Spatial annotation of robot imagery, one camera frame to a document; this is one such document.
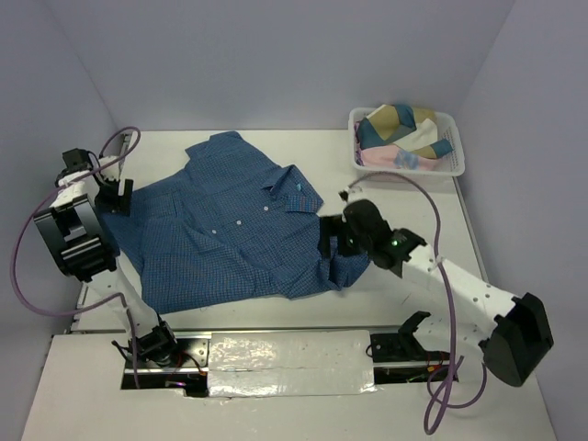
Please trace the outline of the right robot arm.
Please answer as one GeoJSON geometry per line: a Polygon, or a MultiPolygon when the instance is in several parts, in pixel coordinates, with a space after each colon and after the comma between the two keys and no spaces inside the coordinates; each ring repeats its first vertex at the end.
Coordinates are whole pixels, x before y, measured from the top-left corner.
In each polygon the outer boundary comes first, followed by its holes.
{"type": "Polygon", "coordinates": [[[333,238],[339,254],[366,255],[376,267],[413,283],[427,300],[453,297],[456,331],[449,321],[419,308],[396,332],[371,336],[376,363],[447,361],[451,352],[469,351],[497,379],[521,387],[554,345],[540,298],[531,293],[518,297],[435,256],[434,248],[416,233],[392,229],[367,199],[320,219],[322,255],[330,253],[333,238]]]}

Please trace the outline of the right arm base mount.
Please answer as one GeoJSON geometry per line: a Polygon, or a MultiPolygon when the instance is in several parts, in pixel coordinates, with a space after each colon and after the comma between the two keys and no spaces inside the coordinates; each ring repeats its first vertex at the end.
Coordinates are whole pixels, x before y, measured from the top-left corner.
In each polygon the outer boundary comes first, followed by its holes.
{"type": "Polygon", "coordinates": [[[372,360],[376,385],[426,382],[431,373],[448,364],[447,351],[427,350],[416,338],[430,317],[430,312],[418,311],[396,331],[370,334],[365,354],[372,360]]]}

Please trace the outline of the blue checked long sleeve shirt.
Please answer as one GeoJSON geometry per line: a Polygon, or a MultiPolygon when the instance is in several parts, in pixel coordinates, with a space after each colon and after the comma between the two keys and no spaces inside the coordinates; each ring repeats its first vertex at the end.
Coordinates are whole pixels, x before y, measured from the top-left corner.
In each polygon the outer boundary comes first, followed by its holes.
{"type": "Polygon", "coordinates": [[[368,257],[319,251],[322,198],[295,165],[272,162],[235,132],[187,149],[177,173],[134,191],[104,220],[161,314],[352,286],[368,257]]]}

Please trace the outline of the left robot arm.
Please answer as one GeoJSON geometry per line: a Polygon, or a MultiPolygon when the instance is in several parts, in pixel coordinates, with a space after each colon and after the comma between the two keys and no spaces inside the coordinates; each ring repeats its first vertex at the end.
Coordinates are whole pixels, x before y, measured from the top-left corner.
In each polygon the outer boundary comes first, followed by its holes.
{"type": "Polygon", "coordinates": [[[124,296],[120,305],[111,306],[129,334],[129,347],[119,350],[122,355],[170,366],[179,357],[180,344],[123,273],[119,246],[103,219],[105,214],[130,215],[133,181],[92,175],[100,162],[87,150],[72,149],[62,158],[57,196],[33,217],[43,241],[64,275],[86,283],[102,299],[124,296]]]}

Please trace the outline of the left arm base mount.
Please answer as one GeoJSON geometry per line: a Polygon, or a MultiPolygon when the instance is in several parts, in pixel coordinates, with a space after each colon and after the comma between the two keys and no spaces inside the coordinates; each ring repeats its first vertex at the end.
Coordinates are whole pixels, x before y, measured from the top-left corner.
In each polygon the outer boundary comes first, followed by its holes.
{"type": "Polygon", "coordinates": [[[162,366],[152,360],[139,360],[133,370],[127,354],[120,388],[136,390],[139,386],[139,390],[175,390],[191,398],[208,397],[210,338],[204,334],[180,335],[176,338],[176,353],[162,366]]]}

